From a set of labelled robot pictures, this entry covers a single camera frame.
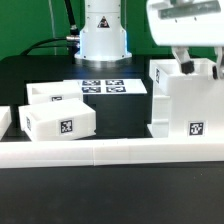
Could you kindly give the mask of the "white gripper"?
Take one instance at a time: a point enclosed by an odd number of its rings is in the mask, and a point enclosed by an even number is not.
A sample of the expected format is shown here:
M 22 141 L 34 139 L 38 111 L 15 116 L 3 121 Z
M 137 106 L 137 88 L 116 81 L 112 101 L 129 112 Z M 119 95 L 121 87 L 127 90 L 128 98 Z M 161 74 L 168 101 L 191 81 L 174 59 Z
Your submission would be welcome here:
M 224 0 L 148 0 L 149 28 L 159 46 L 174 46 L 180 72 L 190 74 L 190 46 L 216 47 L 213 78 L 224 79 Z

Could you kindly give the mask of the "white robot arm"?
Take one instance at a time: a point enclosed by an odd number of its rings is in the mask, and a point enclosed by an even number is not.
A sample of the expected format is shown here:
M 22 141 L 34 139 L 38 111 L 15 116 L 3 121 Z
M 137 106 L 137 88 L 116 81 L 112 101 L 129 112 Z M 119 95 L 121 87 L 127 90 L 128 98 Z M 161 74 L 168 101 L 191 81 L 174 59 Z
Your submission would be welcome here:
M 121 0 L 84 2 L 85 25 L 75 58 L 93 63 L 129 58 Z M 146 13 L 154 42 L 172 49 L 181 72 L 194 71 L 190 47 L 212 47 L 217 55 L 213 76 L 224 78 L 224 0 L 147 0 Z

